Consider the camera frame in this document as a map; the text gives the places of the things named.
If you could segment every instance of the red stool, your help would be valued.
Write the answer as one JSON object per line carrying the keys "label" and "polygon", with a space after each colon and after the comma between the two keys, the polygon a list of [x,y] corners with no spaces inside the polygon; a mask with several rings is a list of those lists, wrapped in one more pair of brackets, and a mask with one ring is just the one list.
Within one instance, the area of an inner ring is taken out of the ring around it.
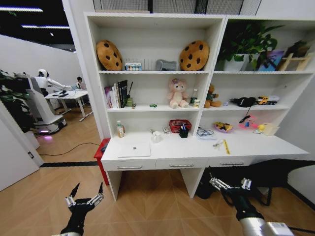
{"label": "red stool", "polygon": [[102,162],[100,161],[102,156],[103,156],[103,153],[101,152],[101,149],[102,147],[104,147],[105,144],[107,144],[108,142],[110,141],[110,139],[103,139],[103,141],[100,143],[95,155],[94,155],[94,158],[97,159],[97,163],[98,163],[98,166],[99,166],[99,169],[100,169],[100,172],[102,173],[102,176],[104,178],[104,181],[105,181],[105,184],[106,185],[109,185],[109,182],[108,182],[108,179],[107,179],[107,175],[106,175],[106,172],[104,171],[104,168],[103,168],[103,165],[102,165]]}

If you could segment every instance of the pink teddy bear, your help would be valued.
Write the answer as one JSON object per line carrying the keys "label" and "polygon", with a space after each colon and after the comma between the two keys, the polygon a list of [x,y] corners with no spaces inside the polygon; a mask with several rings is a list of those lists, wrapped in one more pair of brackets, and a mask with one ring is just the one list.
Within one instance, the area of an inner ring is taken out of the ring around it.
{"label": "pink teddy bear", "polygon": [[171,79],[168,82],[168,86],[171,92],[167,95],[168,99],[171,99],[170,105],[172,108],[177,108],[181,106],[182,108],[187,108],[189,103],[185,101],[188,98],[186,90],[186,81],[179,79]]}

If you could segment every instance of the drawer handle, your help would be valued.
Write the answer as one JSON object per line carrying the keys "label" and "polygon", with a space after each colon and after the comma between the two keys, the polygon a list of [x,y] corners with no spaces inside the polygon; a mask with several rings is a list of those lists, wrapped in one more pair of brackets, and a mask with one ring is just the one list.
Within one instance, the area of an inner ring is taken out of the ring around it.
{"label": "drawer handle", "polygon": [[121,170],[121,169],[141,169],[142,166],[117,166],[117,169]]}
{"label": "drawer handle", "polygon": [[221,165],[223,166],[240,166],[240,165],[244,165],[244,162],[236,162],[236,163],[225,163],[225,162],[220,162]]}
{"label": "drawer handle", "polygon": [[171,165],[169,164],[170,167],[192,167],[193,164],[187,164],[187,165]]}

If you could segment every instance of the ceiling light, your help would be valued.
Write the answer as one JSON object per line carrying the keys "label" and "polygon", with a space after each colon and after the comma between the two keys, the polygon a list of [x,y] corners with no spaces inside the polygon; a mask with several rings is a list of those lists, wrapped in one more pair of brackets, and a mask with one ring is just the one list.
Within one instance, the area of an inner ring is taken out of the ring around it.
{"label": "ceiling light", "polygon": [[24,11],[24,12],[43,12],[40,8],[30,8],[30,7],[6,7],[0,6],[0,11]]}
{"label": "ceiling light", "polygon": [[36,25],[21,25],[25,29],[58,29],[69,30],[69,26],[36,26]]}

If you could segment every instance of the red basket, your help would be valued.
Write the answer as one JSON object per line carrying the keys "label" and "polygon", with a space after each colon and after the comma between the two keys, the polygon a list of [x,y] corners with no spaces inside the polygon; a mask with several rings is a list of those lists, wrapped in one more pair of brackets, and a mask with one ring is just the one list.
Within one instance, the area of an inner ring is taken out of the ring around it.
{"label": "red basket", "polygon": [[171,128],[172,133],[179,133],[181,125],[185,124],[186,128],[191,130],[191,123],[186,119],[171,119],[169,121],[169,127]]}

